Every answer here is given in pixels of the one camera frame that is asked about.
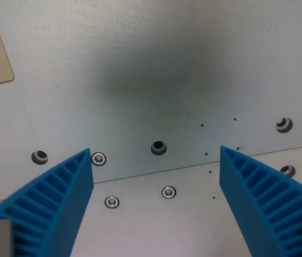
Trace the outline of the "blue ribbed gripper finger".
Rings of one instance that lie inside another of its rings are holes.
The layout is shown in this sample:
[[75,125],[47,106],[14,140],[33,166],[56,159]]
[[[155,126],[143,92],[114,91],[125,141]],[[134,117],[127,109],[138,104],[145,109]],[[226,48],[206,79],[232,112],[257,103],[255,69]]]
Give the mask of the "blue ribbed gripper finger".
[[0,203],[14,256],[70,256],[94,188],[90,150],[73,155]]
[[302,256],[302,184],[220,148],[220,187],[251,256]]

